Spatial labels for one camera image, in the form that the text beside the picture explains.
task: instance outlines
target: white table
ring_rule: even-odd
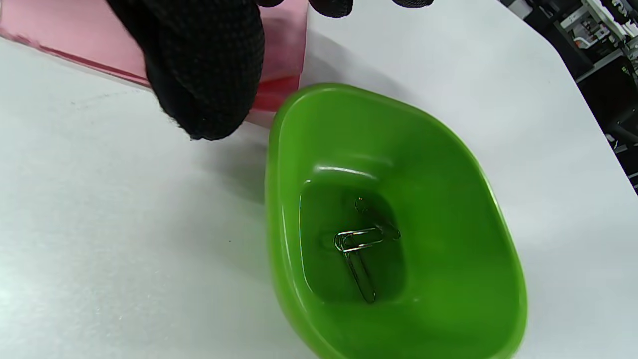
[[[416,105],[482,164],[529,295],[517,358],[635,358],[638,199],[557,53],[494,0],[311,15],[304,82]],[[0,42],[0,358],[310,359],[274,298],[267,131]]]

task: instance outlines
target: equipment in background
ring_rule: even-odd
[[[567,69],[638,194],[638,0],[501,0]]]

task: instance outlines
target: gloved hand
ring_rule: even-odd
[[[244,121],[262,73],[264,35],[257,5],[283,0],[107,0],[138,43],[164,111],[192,139],[222,139]],[[353,0],[309,0],[334,18]],[[421,8],[433,0],[393,0]]]

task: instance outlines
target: green bowl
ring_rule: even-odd
[[[303,89],[277,113],[266,185],[275,292],[319,357],[514,354],[527,312],[514,244],[478,162],[432,116],[350,86]],[[372,304],[334,245],[369,227],[360,197],[401,232],[358,252]]]

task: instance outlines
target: knit glove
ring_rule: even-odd
[[[353,0],[309,0],[333,18]],[[393,0],[421,8],[433,0]],[[262,73],[259,6],[282,0],[107,0],[144,53],[146,76],[164,111],[192,139],[222,139],[244,121]]]

